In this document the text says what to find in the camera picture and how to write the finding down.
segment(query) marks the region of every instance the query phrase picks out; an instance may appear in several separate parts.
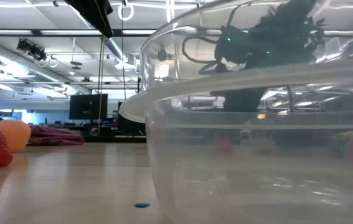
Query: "computer monitor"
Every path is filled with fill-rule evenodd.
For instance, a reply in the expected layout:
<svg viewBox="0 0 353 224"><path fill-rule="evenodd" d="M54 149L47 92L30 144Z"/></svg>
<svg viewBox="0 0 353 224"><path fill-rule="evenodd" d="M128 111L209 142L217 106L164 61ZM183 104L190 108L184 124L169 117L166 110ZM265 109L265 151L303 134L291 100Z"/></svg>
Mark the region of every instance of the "computer monitor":
<svg viewBox="0 0 353 224"><path fill-rule="evenodd" d="M107 118L108 95L75 95L70 99L70 119L104 119Z"/></svg>

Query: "wooden floor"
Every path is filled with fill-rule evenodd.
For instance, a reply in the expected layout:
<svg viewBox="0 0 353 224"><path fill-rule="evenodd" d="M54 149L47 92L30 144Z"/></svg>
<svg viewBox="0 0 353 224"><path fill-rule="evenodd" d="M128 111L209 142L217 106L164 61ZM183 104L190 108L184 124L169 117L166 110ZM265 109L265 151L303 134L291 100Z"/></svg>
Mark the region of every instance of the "wooden floor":
<svg viewBox="0 0 353 224"><path fill-rule="evenodd" d="M134 208L136 203L148 208ZM145 144L27 147L0 168L0 223L172 223Z"/></svg>

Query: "clear plastic bowl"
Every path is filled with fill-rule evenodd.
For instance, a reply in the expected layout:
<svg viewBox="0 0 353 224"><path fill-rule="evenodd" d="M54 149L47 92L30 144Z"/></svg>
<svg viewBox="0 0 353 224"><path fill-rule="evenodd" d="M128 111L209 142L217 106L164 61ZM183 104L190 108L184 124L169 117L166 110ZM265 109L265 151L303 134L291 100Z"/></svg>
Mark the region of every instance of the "clear plastic bowl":
<svg viewBox="0 0 353 224"><path fill-rule="evenodd" d="M219 1L159 29L143 92L176 223L353 223L353 1Z"/></svg>

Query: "purple bean bag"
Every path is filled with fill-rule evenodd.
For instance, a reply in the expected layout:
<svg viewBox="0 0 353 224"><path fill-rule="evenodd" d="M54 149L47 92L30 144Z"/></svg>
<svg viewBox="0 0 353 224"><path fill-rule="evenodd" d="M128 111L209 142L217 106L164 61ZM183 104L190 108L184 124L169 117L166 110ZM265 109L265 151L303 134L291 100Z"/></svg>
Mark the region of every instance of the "purple bean bag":
<svg viewBox="0 0 353 224"><path fill-rule="evenodd" d="M68 131L44 126L34 126L31 128L30 146L71 146L81 145L85 140L79 135Z"/></svg>

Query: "yellow ball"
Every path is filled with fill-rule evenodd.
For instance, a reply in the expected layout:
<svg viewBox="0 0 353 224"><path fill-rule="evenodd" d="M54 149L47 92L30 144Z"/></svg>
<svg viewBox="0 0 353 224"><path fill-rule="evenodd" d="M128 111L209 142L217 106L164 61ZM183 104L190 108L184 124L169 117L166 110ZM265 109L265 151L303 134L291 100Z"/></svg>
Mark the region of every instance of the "yellow ball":
<svg viewBox="0 0 353 224"><path fill-rule="evenodd" d="M0 121L0 130L5 135L11 152L23 150L31 136L31 128L22 121Z"/></svg>

